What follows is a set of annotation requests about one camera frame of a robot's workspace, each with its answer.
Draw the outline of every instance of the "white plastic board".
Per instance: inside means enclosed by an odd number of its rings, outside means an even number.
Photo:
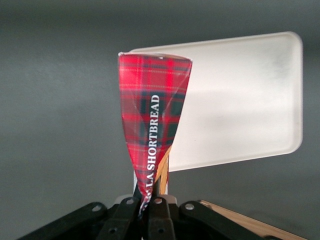
[[[302,142],[302,42],[292,32],[135,49],[193,60],[170,171],[295,151]]]

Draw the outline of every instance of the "red tartan packaging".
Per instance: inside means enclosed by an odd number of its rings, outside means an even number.
[[[192,61],[161,53],[119,53],[121,116],[141,214],[148,205],[160,161],[171,147],[188,87]]]

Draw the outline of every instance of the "gray background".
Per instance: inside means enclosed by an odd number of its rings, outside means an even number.
[[[204,199],[320,239],[320,2],[0,1],[0,239],[132,191],[117,54],[293,31],[304,45],[304,133],[294,153],[173,172]]]

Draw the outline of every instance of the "tartan pattern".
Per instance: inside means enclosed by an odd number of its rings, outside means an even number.
[[[160,160],[172,145],[188,87],[192,62],[170,55],[121,53],[118,57],[121,116],[125,140],[142,194],[140,213],[147,206]],[[151,102],[159,96],[155,169],[147,170]]]

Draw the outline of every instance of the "wooden stick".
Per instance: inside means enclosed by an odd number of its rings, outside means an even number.
[[[264,222],[225,209],[208,201],[201,200],[200,203],[261,237],[273,236],[282,240],[307,240],[290,232],[268,225]]]

